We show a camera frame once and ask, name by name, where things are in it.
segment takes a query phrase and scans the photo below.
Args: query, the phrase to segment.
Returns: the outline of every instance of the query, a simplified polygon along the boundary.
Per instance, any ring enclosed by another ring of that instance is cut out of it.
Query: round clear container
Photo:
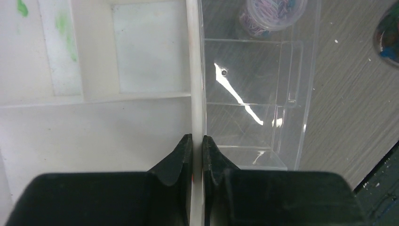
[[[295,23],[307,0],[246,0],[239,12],[241,26],[254,38],[267,38]]]

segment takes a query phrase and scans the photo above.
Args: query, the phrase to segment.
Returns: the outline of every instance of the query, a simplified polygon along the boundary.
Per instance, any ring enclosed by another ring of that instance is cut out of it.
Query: wood grain surface
[[[352,187],[399,139],[399,69],[373,49],[394,0],[322,1],[314,90],[300,170],[332,171]]]

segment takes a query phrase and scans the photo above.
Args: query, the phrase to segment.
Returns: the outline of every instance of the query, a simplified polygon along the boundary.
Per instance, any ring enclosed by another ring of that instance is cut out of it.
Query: plastic lid
[[[247,0],[249,14],[258,26],[268,31],[280,31],[291,26],[302,16],[306,4],[307,0]],[[285,7],[284,10],[288,11],[279,16],[274,6]]]

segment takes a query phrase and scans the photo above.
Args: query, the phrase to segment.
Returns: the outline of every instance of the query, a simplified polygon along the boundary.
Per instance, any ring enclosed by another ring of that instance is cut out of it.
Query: green smudge
[[[72,22],[65,12],[60,12],[56,16],[56,28],[60,35],[65,38],[66,49],[73,61],[77,61],[76,44],[73,37]]]
[[[26,7],[25,3],[22,0],[16,1],[18,12],[23,16],[27,17],[29,14],[28,8]]]

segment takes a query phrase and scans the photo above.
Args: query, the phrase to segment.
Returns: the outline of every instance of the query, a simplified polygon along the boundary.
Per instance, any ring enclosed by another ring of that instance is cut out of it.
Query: clear plastic bin
[[[148,170],[187,133],[194,182],[204,134],[243,169],[297,169],[320,3],[255,41],[243,2],[1,1],[0,224],[40,174]]]
[[[245,0],[202,0],[206,133],[241,169],[296,170],[312,92],[320,2],[263,40],[243,36]]]

